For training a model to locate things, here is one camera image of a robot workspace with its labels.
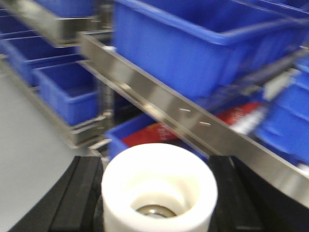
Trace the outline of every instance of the reflective metal surface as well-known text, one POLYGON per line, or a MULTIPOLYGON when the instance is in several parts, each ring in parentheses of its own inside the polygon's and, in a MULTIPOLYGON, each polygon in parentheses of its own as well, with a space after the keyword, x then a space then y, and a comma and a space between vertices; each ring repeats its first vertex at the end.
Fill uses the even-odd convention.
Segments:
POLYGON ((170 209, 156 204, 143 206, 136 211, 151 218, 172 218, 177 216, 170 209))
POLYGON ((56 45, 77 42, 78 31, 94 29, 93 18, 60 18, 32 0, 0 0, 0 3, 56 45))
POLYGON ((20 77, 6 63, 5 56, 3 55, 0 55, 0 68, 9 75, 10 79, 15 82, 15 84, 35 104, 44 116, 53 123, 65 138, 70 148, 78 148, 102 139, 102 135, 106 129, 105 116, 98 116, 97 118, 71 127, 62 121, 42 102, 33 88, 29 88, 20 79, 20 77))
POLYGON ((234 155, 268 183, 309 208, 309 177, 250 138, 236 134, 216 117, 113 51, 96 37, 82 35, 85 63, 102 82, 194 148, 209 155, 234 155))

